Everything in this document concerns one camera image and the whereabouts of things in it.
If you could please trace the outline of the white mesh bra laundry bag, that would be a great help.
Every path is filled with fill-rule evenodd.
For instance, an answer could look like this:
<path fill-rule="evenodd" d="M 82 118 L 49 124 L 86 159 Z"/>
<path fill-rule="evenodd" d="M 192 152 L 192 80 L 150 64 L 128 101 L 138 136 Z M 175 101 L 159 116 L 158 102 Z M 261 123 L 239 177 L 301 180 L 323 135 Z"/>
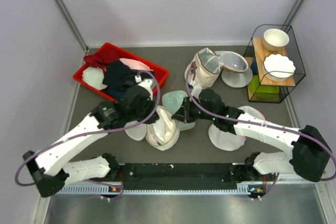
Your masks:
<path fill-rule="evenodd" d="M 163 106 L 156 109 L 159 119 L 153 124 L 140 124 L 125 130 L 128 137 L 135 141 L 144 138 L 154 148 L 160 151 L 170 149 L 179 139 L 180 128 L 172 114 Z"/>

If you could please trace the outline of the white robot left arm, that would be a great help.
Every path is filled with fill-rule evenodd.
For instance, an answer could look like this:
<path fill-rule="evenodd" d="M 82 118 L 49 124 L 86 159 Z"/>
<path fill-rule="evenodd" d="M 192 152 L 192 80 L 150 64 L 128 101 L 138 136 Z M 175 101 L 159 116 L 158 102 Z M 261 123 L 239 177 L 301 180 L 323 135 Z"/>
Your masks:
<path fill-rule="evenodd" d="M 66 185 L 88 180 L 112 181 L 120 166 L 109 153 L 85 161 L 72 161 L 95 141 L 128 129 L 127 123 L 154 123 L 156 112 L 151 88 L 133 86 L 118 101 L 100 102 L 66 135 L 46 150 L 28 151 L 23 159 L 41 197 L 47 198 Z"/>

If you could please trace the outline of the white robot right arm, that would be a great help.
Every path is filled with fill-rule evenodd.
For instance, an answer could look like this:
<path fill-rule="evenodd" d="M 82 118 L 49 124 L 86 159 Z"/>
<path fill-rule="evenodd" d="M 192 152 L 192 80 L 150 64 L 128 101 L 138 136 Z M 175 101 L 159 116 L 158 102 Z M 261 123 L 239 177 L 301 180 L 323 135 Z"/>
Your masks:
<path fill-rule="evenodd" d="M 261 120 L 226 105 L 212 89 L 203 90 L 198 98 L 184 97 L 172 118 L 183 123 L 209 120 L 229 136 L 252 138 L 277 148 L 277 153 L 255 152 L 245 160 L 245 174 L 252 180 L 264 174 L 285 173 L 320 182 L 333 156 L 317 128 L 291 128 Z"/>

